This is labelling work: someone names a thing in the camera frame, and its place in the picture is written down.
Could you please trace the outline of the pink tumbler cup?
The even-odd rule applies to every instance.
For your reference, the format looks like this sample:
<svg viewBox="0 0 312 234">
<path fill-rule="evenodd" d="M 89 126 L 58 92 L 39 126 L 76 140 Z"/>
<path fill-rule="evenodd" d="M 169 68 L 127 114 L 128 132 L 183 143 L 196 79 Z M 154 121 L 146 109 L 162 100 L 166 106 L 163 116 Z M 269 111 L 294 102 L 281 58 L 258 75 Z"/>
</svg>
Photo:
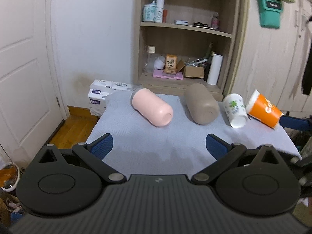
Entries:
<svg viewBox="0 0 312 234">
<path fill-rule="evenodd" d="M 131 104 L 155 127 L 167 126 L 173 118 L 172 107 L 147 88 L 136 91 Z"/>
</svg>

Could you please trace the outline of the orange paper cup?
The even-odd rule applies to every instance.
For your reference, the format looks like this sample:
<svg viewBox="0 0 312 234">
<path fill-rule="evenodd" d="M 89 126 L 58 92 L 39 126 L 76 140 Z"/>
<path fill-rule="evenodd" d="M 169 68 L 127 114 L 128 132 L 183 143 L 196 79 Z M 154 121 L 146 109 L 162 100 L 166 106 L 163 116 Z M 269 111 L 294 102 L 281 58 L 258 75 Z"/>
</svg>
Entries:
<svg viewBox="0 0 312 234">
<path fill-rule="evenodd" d="M 284 115 L 280 109 L 257 90 L 254 90 L 245 105 L 245 109 L 248 115 L 272 129 L 277 129 L 280 126 L 280 117 Z"/>
</svg>

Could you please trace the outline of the white floral paper cup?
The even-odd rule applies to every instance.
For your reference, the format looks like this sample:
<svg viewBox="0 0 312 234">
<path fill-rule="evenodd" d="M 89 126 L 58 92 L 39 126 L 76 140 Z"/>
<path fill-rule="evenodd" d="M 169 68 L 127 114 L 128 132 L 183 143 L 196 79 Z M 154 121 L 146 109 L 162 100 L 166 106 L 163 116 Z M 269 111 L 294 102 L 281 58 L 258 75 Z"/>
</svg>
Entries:
<svg viewBox="0 0 312 234">
<path fill-rule="evenodd" d="M 246 125 L 248 116 L 241 95 L 227 95 L 223 99 L 223 106 L 232 128 L 239 129 Z"/>
</svg>

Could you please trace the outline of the taupe tumbler cup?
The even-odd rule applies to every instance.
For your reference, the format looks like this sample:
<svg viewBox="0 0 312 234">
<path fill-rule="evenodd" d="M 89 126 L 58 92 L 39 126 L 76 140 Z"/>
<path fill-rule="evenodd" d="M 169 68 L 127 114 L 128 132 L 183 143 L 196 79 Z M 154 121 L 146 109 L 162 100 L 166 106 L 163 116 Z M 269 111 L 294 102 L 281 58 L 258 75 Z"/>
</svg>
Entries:
<svg viewBox="0 0 312 234">
<path fill-rule="evenodd" d="M 219 116 L 219 105 L 204 85 L 194 83 L 188 86 L 184 91 L 184 98 L 195 123 L 207 125 Z"/>
</svg>

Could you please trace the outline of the small white cup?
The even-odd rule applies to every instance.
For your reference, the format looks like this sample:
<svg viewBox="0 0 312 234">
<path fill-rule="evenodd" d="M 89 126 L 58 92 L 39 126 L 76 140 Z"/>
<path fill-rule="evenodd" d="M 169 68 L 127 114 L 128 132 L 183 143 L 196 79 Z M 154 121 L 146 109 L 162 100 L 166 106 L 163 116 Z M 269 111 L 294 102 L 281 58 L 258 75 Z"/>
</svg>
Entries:
<svg viewBox="0 0 312 234">
<path fill-rule="evenodd" d="M 154 69 L 163 69 L 165 66 L 166 58 L 164 56 L 158 56 L 154 61 Z"/>
</svg>

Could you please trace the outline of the grey patterned table cloth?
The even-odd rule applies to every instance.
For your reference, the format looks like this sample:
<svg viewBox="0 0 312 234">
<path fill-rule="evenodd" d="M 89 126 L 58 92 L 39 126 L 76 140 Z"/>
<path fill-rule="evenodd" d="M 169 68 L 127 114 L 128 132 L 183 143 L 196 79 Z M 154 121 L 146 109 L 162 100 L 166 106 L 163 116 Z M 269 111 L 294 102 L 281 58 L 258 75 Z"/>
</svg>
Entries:
<svg viewBox="0 0 312 234">
<path fill-rule="evenodd" d="M 111 134 L 113 148 L 103 161 L 126 177 L 132 174 L 192 177 L 215 161 L 206 149 L 208 134 L 249 149 L 271 144 L 279 151 L 300 155 L 282 127 L 274 130 L 251 118 L 244 127 L 234 129 L 224 111 L 212 123 L 199 125 L 193 122 L 184 98 L 178 96 L 160 95 L 173 108 L 174 116 L 167 126 L 155 127 L 132 107 L 131 95 L 128 91 L 110 95 L 105 112 L 87 139 L 91 143 Z"/>
</svg>

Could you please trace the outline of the white tissue packs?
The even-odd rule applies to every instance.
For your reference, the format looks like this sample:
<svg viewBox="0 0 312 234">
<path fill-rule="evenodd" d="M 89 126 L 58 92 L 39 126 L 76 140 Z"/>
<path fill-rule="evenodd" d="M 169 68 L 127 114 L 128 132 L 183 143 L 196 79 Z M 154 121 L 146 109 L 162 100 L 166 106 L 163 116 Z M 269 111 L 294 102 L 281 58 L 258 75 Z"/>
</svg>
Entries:
<svg viewBox="0 0 312 234">
<path fill-rule="evenodd" d="M 106 110 L 109 95 L 118 91 L 132 91 L 134 88 L 134 85 L 128 83 L 95 79 L 88 93 L 90 114 L 100 117 Z"/>
</svg>

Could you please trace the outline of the wooden wardrobe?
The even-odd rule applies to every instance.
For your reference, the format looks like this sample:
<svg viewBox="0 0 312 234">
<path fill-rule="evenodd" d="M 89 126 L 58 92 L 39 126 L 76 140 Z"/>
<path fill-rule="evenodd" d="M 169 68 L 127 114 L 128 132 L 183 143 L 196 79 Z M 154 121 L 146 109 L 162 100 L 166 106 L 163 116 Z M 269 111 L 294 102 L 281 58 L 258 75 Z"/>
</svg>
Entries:
<svg viewBox="0 0 312 234">
<path fill-rule="evenodd" d="M 280 28 L 260 26 L 258 0 L 241 0 L 238 31 L 224 94 L 249 100 L 258 90 L 283 113 L 311 114 L 301 81 L 311 46 L 311 0 L 283 3 Z"/>
</svg>

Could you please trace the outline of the white door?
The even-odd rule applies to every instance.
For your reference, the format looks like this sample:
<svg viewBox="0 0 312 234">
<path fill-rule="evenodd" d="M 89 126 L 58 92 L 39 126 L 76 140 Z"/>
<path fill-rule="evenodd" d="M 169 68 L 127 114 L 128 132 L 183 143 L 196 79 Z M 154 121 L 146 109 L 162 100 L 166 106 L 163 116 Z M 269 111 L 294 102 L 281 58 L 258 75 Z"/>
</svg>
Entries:
<svg viewBox="0 0 312 234">
<path fill-rule="evenodd" d="M 51 41 L 51 0 L 1 0 L 1 155 L 35 157 L 65 118 Z"/>
</svg>

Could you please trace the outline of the white paper towel roll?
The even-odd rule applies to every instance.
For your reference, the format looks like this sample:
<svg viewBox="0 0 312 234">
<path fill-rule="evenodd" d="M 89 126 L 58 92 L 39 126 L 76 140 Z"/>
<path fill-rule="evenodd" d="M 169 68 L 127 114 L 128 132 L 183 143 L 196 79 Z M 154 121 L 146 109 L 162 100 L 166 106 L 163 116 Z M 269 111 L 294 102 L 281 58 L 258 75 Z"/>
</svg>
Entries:
<svg viewBox="0 0 312 234">
<path fill-rule="evenodd" d="M 213 55 L 212 62 L 210 65 L 209 74 L 208 74 L 208 78 L 207 78 L 207 84 L 208 85 L 212 85 L 212 86 L 217 85 L 217 81 L 218 81 L 219 73 L 221 70 L 222 62 L 223 62 L 223 56 L 221 56 L 219 54 Z"/>
</svg>

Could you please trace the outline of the small cardboard box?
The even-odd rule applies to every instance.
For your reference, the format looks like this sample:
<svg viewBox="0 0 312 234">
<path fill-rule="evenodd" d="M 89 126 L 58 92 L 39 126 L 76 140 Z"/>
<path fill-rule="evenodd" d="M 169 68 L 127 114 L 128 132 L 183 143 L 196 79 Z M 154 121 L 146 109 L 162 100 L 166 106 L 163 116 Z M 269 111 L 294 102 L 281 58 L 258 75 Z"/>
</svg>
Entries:
<svg viewBox="0 0 312 234">
<path fill-rule="evenodd" d="M 199 66 L 187 66 L 182 60 L 176 65 L 177 72 L 182 72 L 184 78 L 203 78 L 205 69 Z"/>
</svg>

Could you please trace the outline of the white bucket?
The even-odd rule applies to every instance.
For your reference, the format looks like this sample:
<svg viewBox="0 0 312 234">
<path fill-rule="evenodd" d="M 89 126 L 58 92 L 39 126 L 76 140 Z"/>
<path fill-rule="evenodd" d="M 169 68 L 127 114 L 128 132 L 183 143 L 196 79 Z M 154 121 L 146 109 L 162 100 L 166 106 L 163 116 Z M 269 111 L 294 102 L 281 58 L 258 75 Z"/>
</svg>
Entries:
<svg viewBox="0 0 312 234">
<path fill-rule="evenodd" d="M 1 189 L 12 192 L 16 189 L 21 178 L 21 171 L 15 163 L 10 163 L 1 168 Z"/>
</svg>

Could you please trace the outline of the small wooden floral box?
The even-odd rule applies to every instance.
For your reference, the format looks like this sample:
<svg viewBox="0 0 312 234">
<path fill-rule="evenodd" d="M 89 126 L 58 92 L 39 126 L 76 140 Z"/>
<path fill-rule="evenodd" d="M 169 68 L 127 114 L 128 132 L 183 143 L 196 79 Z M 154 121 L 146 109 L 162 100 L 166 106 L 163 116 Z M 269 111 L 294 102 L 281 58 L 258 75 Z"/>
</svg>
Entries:
<svg viewBox="0 0 312 234">
<path fill-rule="evenodd" d="M 164 73 L 166 74 L 176 74 L 177 73 L 177 56 L 167 54 L 164 66 Z"/>
</svg>

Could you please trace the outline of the pink flat box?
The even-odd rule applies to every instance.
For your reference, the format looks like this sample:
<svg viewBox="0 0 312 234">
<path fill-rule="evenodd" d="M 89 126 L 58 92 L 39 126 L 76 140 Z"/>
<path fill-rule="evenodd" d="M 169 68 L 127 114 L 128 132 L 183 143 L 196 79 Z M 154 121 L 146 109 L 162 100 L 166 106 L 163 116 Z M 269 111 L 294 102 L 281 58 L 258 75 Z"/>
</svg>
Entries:
<svg viewBox="0 0 312 234">
<path fill-rule="evenodd" d="M 167 74 L 164 70 L 155 69 L 153 71 L 153 78 L 183 80 L 183 73 L 178 72 L 177 74 Z"/>
</svg>

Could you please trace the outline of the clear bottle beige cap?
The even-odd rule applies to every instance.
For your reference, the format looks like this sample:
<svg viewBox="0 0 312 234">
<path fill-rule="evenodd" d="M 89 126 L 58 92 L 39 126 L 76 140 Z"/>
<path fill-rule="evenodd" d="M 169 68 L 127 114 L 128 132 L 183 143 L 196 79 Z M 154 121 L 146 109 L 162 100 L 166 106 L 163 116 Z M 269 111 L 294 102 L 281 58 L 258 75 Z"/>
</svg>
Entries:
<svg viewBox="0 0 312 234">
<path fill-rule="evenodd" d="M 149 45 L 146 48 L 146 63 L 145 63 L 145 73 L 150 73 L 154 69 L 155 60 L 155 46 Z"/>
</svg>

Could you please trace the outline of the teal hanging pouch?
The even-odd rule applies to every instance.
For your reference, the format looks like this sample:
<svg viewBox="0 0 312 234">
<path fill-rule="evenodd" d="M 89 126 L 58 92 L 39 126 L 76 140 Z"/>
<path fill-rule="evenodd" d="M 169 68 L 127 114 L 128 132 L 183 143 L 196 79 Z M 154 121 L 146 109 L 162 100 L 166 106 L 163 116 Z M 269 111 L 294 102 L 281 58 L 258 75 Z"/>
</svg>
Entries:
<svg viewBox="0 0 312 234">
<path fill-rule="evenodd" d="M 260 26 L 263 28 L 280 28 L 281 0 L 258 0 Z"/>
</svg>

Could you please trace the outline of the small pink bottle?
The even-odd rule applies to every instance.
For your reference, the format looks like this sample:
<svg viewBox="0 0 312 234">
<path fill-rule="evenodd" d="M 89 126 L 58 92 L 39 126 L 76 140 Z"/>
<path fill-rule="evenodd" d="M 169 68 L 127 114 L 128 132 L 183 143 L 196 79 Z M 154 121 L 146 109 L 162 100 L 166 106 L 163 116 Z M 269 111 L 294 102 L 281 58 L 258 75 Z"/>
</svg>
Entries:
<svg viewBox="0 0 312 234">
<path fill-rule="evenodd" d="M 213 14 L 212 22 L 211 22 L 211 27 L 214 30 L 219 30 L 219 14 L 218 12 L 215 12 Z"/>
</svg>

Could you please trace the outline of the wooden bookshelf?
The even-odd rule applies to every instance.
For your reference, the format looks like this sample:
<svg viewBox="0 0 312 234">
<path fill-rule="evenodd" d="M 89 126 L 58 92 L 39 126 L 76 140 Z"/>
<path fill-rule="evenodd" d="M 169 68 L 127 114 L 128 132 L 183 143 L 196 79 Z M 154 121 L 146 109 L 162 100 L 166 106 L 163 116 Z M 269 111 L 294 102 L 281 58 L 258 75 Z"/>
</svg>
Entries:
<svg viewBox="0 0 312 234">
<path fill-rule="evenodd" d="M 155 46 L 156 56 L 172 54 L 184 62 L 202 58 L 208 51 L 223 56 L 217 85 L 208 86 L 216 100 L 222 100 L 238 31 L 241 0 L 164 0 L 167 11 L 164 23 L 143 22 L 144 5 L 150 0 L 135 0 L 134 9 L 134 75 L 133 80 L 158 94 L 181 96 L 200 78 L 183 80 L 153 78 L 145 73 L 146 48 Z M 213 14 L 219 14 L 219 30 L 211 27 Z M 188 21 L 177 25 L 175 21 Z"/>
</svg>

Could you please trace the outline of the flat white tin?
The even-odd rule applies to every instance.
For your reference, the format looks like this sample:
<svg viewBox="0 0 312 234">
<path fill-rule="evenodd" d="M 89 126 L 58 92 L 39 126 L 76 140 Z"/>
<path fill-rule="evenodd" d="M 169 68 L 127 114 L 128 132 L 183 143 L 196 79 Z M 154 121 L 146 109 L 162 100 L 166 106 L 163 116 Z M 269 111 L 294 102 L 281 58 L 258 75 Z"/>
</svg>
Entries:
<svg viewBox="0 0 312 234">
<path fill-rule="evenodd" d="M 177 25 L 188 25 L 188 21 L 179 21 L 179 20 L 176 20 L 176 21 L 175 21 L 175 24 L 177 24 Z"/>
</svg>

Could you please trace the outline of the teal pump bottle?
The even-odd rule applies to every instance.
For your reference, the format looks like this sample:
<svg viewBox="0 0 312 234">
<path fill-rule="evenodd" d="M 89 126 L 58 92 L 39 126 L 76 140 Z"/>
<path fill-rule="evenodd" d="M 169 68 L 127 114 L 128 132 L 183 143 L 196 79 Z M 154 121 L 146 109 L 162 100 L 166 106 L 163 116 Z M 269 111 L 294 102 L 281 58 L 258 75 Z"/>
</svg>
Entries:
<svg viewBox="0 0 312 234">
<path fill-rule="evenodd" d="M 144 5 L 142 12 L 143 22 L 155 22 L 157 0 L 150 0 L 149 4 Z"/>
</svg>

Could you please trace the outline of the white tube bottle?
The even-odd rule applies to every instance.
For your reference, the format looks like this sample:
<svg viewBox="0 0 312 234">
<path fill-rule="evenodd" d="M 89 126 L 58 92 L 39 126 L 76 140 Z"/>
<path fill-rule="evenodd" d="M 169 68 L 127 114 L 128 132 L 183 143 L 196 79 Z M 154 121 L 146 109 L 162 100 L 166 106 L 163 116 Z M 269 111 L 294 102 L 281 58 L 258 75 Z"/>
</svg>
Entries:
<svg viewBox="0 0 312 234">
<path fill-rule="evenodd" d="M 164 0 L 157 0 L 155 10 L 155 23 L 162 23 L 164 10 Z"/>
</svg>

